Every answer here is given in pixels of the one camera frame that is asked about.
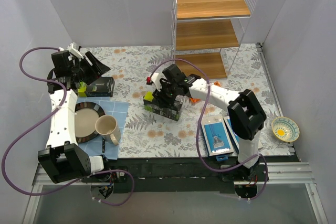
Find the black green razor box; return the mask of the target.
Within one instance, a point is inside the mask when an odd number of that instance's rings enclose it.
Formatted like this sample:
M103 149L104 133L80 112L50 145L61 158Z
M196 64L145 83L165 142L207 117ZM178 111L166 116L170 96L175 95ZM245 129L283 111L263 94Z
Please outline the black green razor box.
M144 109L149 112L175 121L178 121L180 119L183 105L181 101L174 101L174 104L171 107L160 107L158 101L153 96L153 92L148 91L143 96L143 102Z
M115 80L113 77L100 77L91 84L80 82L78 97L113 97Z

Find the orange BIC razor pack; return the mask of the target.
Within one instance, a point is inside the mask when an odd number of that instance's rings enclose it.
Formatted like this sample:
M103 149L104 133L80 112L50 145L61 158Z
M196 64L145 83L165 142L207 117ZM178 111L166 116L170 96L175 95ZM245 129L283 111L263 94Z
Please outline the orange BIC razor pack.
M218 81L214 82L213 85L218 86L218 87L222 86L221 83ZM197 104L201 101L201 99L196 99L196 98L189 98L189 100L191 104Z

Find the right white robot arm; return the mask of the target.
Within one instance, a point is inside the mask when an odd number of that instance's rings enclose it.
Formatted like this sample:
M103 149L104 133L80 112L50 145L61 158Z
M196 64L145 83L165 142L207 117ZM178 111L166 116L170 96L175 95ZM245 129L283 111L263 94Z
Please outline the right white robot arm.
M172 108L176 97L181 95L200 99L205 104L210 103L226 111L232 130L239 138L239 153L235 166L216 169L215 172L236 170L238 176L246 181L257 174L259 136L267 116L251 90L227 90L196 74L186 76L176 64L168 66L161 73L151 73L146 83L155 86L153 96L162 108Z

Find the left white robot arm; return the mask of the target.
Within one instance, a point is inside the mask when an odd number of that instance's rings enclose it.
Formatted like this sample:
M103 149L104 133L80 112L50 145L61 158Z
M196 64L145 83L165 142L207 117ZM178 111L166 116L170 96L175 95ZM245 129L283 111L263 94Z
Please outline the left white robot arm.
M55 184L93 174L100 182L111 178L112 170L102 155L89 156L75 136L77 89L81 82L91 84L110 68L90 51L76 56L71 49L51 55L54 68L47 77L51 101L50 133L45 149L38 152L38 161Z

